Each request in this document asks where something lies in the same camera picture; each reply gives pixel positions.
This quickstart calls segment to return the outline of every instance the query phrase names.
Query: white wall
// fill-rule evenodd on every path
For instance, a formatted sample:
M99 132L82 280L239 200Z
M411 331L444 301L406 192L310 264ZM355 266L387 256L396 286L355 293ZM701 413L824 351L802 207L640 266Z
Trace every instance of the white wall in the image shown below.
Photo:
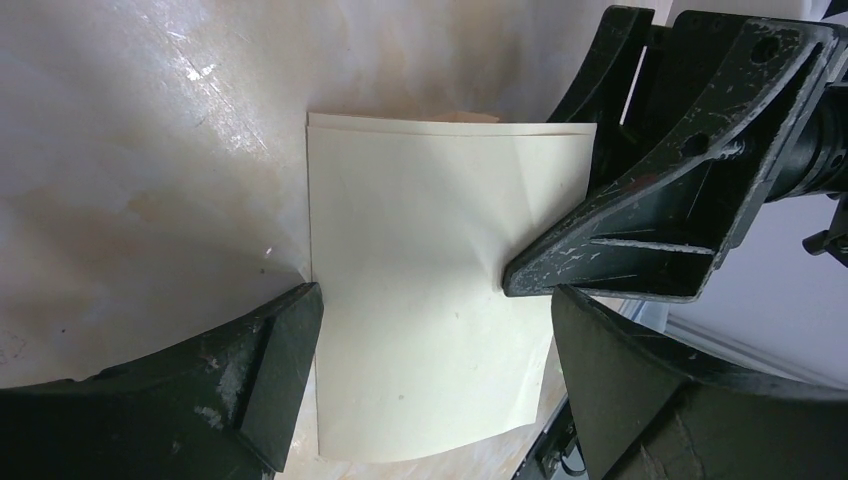
M848 383L848 269L801 246L828 228L835 208L825 196L765 205L703 296L671 314Z

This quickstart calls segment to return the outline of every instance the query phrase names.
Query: white table surface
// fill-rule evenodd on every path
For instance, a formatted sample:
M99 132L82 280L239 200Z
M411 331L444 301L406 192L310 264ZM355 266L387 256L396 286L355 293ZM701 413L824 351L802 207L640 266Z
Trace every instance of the white table surface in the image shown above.
M0 386L86 378L309 278L307 111L544 121L609 3L2 2ZM389 467L315 455L310 387L282 478L508 478L557 363L536 426Z

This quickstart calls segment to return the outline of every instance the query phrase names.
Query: mounting hole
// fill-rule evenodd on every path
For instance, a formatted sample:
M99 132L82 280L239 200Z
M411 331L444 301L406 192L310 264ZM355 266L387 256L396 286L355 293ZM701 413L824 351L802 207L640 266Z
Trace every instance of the mounting hole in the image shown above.
M832 169L838 167L839 164L842 163L843 158L845 158L845 157L843 157L841 154L833 157L833 160L830 161L830 169L832 170Z
M751 61L754 63L766 63L777 56L780 51L780 40L777 37L766 37L751 51Z
M710 137L706 133L696 133L689 137L683 146L680 147L680 153L684 157L697 157L707 153L710 147Z

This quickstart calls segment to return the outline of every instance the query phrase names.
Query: stained surface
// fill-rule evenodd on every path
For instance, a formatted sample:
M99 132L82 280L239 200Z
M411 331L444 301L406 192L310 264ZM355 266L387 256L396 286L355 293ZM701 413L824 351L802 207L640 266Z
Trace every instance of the stained surface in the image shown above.
M543 121L607 4L2 2L0 386L87 377L300 283L307 110ZM298 429L289 478L375 471ZM421 465L508 478L529 431ZM389 478L431 478L415 465Z

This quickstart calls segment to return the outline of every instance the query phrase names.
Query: stack of paper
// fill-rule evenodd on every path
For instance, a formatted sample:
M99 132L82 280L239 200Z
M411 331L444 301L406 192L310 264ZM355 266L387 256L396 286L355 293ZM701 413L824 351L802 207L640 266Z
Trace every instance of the stack of paper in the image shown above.
M391 462L533 423L549 298L505 264L586 195L593 124L309 116L323 456Z

